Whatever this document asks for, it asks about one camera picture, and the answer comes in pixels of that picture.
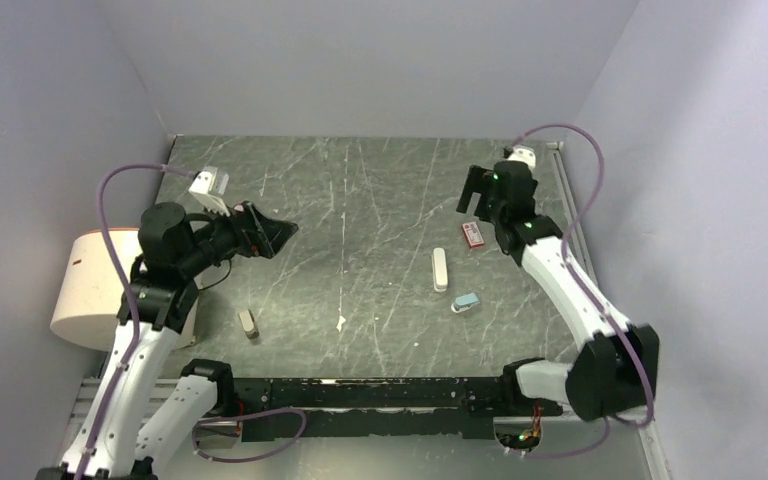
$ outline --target gray wall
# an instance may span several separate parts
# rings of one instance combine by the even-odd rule
[[[173,133],[513,136],[581,108],[638,0],[100,0]]]
[[[601,285],[661,335],[676,479],[768,479],[768,0],[643,0],[578,117]],[[578,198],[595,159],[564,152]]]
[[[97,181],[168,148],[93,2],[0,0],[0,479],[55,461],[93,363],[48,322],[72,240],[96,227]],[[150,174],[114,181],[113,223],[133,224],[154,185]]]

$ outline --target small white piece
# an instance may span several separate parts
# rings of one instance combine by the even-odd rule
[[[570,364],[548,360],[526,363],[517,368],[519,389],[530,398],[545,398],[569,405],[566,381]]]
[[[537,156],[534,154],[534,150],[523,145],[515,145],[514,152],[507,159],[525,163],[532,172],[537,166]]]
[[[445,292],[449,288],[449,272],[446,269],[446,251],[435,248],[431,252],[431,270],[434,274],[434,291]]]
[[[231,212],[222,200],[225,187],[228,186],[228,178],[227,173],[216,167],[204,167],[190,185],[190,195],[207,210],[228,217]]]
[[[254,322],[254,315],[252,315],[251,310],[246,309],[237,312],[237,316],[240,317],[240,323],[243,324],[243,331],[246,333],[246,337],[248,337],[249,340],[254,340],[260,336],[260,332],[257,329],[257,324]]]

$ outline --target light blue object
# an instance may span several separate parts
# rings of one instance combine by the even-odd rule
[[[463,311],[469,310],[479,303],[481,302],[478,300],[478,295],[474,293],[467,293],[466,295],[461,295],[460,297],[456,298],[454,302],[452,302],[452,311],[455,313],[461,313]]]

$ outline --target table surface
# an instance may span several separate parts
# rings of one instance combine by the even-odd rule
[[[601,422],[544,420],[546,437],[535,453],[560,453],[590,445],[602,434]],[[215,451],[227,457],[259,455],[284,439],[238,443]],[[457,435],[366,438],[303,438],[289,450],[244,465],[207,462],[184,442],[164,480],[461,480],[487,478],[569,480],[609,478],[651,480],[638,432],[614,424],[598,453],[550,461],[505,452],[494,440],[464,440]]]
[[[274,259],[233,261],[201,294],[196,343],[173,352],[163,376],[192,358],[229,363],[237,377],[364,378],[495,376],[534,356],[570,361],[574,344],[536,281],[487,245],[470,250],[455,212],[470,165],[491,167],[494,140],[313,137],[178,137],[170,165],[227,171],[228,203],[254,202],[299,225]],[[569,222],[561,177],[544,144],[535,178],[538,209]],[[187,181],[168,175],[158,201],[199,209]],[[431,251],[446,251],[449,288],[432,288]],[[227,265],[205,273],[220,278]],[[453,299],[477,307],[455,314]],[[237,312],[251,309],[260,339],[246,338]]]

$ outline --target gray marble surface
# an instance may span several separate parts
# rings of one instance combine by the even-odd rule
[[[572,336],[539,285],[487,245],[470,250],[455,205],[471,164],[492,166],[503,142],[459,139],[182,136],[170,164],[230,173],[226,201],[253,201],[299,225],[276,258],[237,258],[203,293],[197,342],[172,353],[163,376],[190,359],[228,362],[238,377],[498,375],[531,356],[570,360]],[[554,163],[542,144],[538,208],[566,227]],[[167,176],[158,201],[198,204]],[[446,250],[449,289],[432,289],[431,251]],[[205,273],[218,279],[225,265]],[[454,314],[452,300],[481,304]],[[249,341],[236,312],[251,309]]]

